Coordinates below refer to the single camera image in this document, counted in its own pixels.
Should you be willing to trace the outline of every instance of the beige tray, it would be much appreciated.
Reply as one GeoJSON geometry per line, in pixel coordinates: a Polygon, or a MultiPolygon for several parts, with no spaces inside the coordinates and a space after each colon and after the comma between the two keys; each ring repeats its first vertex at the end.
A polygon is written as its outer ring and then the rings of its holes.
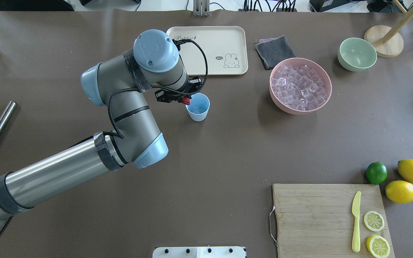
{"type": "MultiPolygon", "coordinates": [[[[248,70],[245,31],[239,26],[172,27],[167,34],[195,41],[205,52],[209,75],[242,75],[248,70]]],[[[194,44],[182,45],[179,54],[188,75],[205,74],[205,60],[194,44]]]]}

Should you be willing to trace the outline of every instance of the brown table surface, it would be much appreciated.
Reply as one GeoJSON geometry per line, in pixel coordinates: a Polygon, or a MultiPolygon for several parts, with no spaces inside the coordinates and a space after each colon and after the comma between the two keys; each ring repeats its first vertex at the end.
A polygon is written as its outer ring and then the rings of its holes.
{"type": "MultiPolygon", "coordinates": [[[[273,183],[368,183],[365,169],[375,161],[387,166],[388,183],[401,179],[398,160],[413,159],[413,21],[400,32],[398,57],[379,57],[363,72],[337,61],[344,39],[401,16],[0,13],[0,115],[8,101],[19,105],[0,137],[0,175],[109,130],[106,109],[88,101],[80,75],[132,48],[146,29],[241,26],[249,64],[244,75],[208,78],[202,92],[211,108],[201,123],[184,105],[147,93],[168,156],[145,169],[129,164],[16,216],[0,239],[0,257],[151,257],[155,247],[199,245],[241,245],[248,257],[276,257],[268,226],[273,183]],[[331,77],[331,100],[315,113],[290,115],[272,103],[270,71],[254,42],[282,34],[298,57],[331,77]]],[[[413,202],[383,202],[396,257],[413,257],[413,202]]]]}

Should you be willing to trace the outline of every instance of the lemon slice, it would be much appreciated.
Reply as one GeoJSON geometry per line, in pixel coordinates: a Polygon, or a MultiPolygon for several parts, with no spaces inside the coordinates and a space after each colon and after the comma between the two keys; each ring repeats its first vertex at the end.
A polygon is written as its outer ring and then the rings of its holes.
{"type": "Polygon", "coordinates": [[[380,235],[371,235],[366,239],[366,247],[375,258],[387,258],[390,255],[390,245],[380,235]]]}
{"type": "Polygon", "coordinates": [[[364,214],[364,224],[369,230],[374,232],[379,232],[385,227],[385,221],[383,220],[382,215],[374,211],[368,211],[364,214]]]}

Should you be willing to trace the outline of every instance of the wooden stand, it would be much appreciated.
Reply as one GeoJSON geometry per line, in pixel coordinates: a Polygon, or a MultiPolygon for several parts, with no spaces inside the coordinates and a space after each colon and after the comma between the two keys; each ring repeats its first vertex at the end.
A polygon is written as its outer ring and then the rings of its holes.
{"type": "Polygon", "coordinates": [[[403,51],[404,40],[398,31],[413,18],[413,7],[405,13],[404,17],[393,28],[385,25],[376,25],[369,28],[364,34],[364,39],[374,46],[380,57],[396,57],[403,51]]]}

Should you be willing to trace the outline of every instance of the blue joint cover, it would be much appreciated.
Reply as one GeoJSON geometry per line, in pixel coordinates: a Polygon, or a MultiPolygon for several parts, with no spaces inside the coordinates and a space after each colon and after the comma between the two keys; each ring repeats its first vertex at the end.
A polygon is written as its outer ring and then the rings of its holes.
{"type": "Polygon", "coordinates": [[[133,163],[137,168],[145,168],[159,162],[168,154],[168,147],[162,133],[136,158],[133,163]]]}
{"type": "Polygon", "coordinates": [[[89,97],[89,100],[97,106],[104,106],[105,103],[101,100],[100,93],[98,92],[98,68],[100,64],[90,67],[87,71],[81,75],[81,85],[85,95],[89,97]]]}
{"type": "Polygon", "coordinates": [[[167,72],[177,64],[179,52],[170,36],[158,29],[141,33],[133,43],[136,62],[150,72],[167,72]]]}

